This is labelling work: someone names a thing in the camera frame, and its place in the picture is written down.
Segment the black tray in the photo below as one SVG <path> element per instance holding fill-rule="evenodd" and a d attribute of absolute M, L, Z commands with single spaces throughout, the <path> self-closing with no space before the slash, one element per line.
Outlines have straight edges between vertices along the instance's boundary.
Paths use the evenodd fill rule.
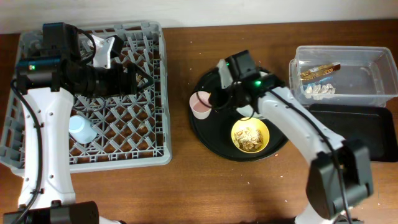
<path fill-rule="evenodd" d="M 310 112 L 346 139 L 360 139 L 372 161 L 397 162 L 398 145 L 391 112 L 386 108 L 314 104 Z"/>
<path fill-rule="evenodd" d="M 196 85 L 196 91 L 208 91 L 221 86 L 220 77 L 216 74 L 208 73 L 204 75 Z M 233 144 L 231 140 L 231 129 L 234 123 L 243 118 L 236 110 L 225 109 L 220 111 L 212 110 L 209 117 L 200 120 L 196 119 L 189 109 L 189 120 L 193 132 L 198 139 L 215 154 L 232 161 L 255 161 L 269 157 L 276 153 L 287 142 L 283 133 L 270 121 L 263 119 L 269 130 L 269 143 L 265 149 L 258 153 L 244 153 Z"/>

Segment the yellow bowl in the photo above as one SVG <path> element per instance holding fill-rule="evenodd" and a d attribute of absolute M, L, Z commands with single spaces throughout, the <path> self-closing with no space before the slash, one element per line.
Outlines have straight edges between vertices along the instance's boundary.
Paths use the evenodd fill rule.
<path fill-rule="evenodd" d="M 232 130 L 231 130 L 232 142 L 242 152 L 245 152 L 245 153 L 258 153 L 258 152 L 262 151 L 263 149 L 265 149 L 266 146 L 268 145 L 268 142 L 269 142 L 269 130 L 268 130 L 266 124 L 264 124 L 262 121 L 260 121 L 257 118 L 251 118 L 251 119 L 245 121 L 246 119 L 248 119 L 248 118 L 242 118 L 243 121 L 239 120 L 239 121 L 235 122 L 235 124 L 234 124 L 234 126 L 232 127 Z M 262 135 L 262 146 L 258 150 L 253 151 L 253 152 L 247 152 L 247 151 L 239 148 L 239 144 L 237 145 L 237 141 L 236 141 L 234 133 L 236 133 L 236 132 L 238 132 L 238 131 L 240 131 L 242 129 L 245 129 L 245 128 L 251 128 L 253 130 L 260 130 L 260 133 Z"/>

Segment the wooden tabletop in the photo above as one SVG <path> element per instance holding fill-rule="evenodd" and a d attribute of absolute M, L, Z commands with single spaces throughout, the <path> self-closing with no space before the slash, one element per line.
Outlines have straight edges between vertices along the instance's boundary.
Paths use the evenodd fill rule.
<path fill-rule="evenodd" d="M 308 175 L 297 148 L 288 142 L 277 157 L 256 162 L 217 156 L 191 130 L 187 105 L 193 87 L 219 59 L 244 49 L 285 81 L 300 45 L 383 46 L 398 58 L 397 27 L 398 20 L 386 20 L 164 29 L 173 159 L 165 166 L 72 174 L 77 202 L 93 200 L 100 215 L 127 223 L 256 223 L 296 216 L 307 205 Z M 8 99 L 17 40 L 0 35 L 0 102 Z M 398 130 L 398 99 L 387 107 Z M 2 118 L 5 108 L 2 103 Z M 398 163 L 374 162 L 372 172 L 374 195 L 353 215 L 366 223 L 397 223 Z M 0 165 L 1 214 L 16 210 L 21 185 Z"/>

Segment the dish rack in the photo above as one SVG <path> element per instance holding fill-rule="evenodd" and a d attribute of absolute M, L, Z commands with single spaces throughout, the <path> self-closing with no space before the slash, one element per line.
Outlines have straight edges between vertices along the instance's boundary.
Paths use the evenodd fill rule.
<path fill-rule="evenodd" d="M 80 115 L 93 123 L 98 133 L 88 144 L 69 136 L 70 172 L 124 169 L 165 165 L 172 158 L 170 113 L 167 102 L 167 58 L 165 40 L 156 22 L 79 27 L 101 38 L 118 35 L 124 41 L 112 63 L 136 63 L 154 78 L 154 84 L 137 95 L 108 99 L 75 96 L 71 116 Z M 42 31 L 21 34 L 17 61 L 41 49 Z M 81 53 L 91 51 L 88 39 L 80 35 Z M 0 162 L 16 175 L 24 175 L 24 115 L 22 105 L 10 92 L 0 141 Z"/>

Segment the clear plastic bin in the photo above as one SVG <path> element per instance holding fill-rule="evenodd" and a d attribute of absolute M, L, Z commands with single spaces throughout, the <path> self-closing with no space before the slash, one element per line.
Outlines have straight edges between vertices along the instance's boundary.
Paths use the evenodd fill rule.
<path fill-rule="evenodd" d="M 314 80 L 300 74 L 333 62 L 340 70 Z M 385 106 L 398 96 L 398 71 L 391 51 L 385 47 L 300 46 L 289 65 L 290 89 L 303 105 Z M 335 94 L 306 93 L 308 85 L 332 84 Z"/>

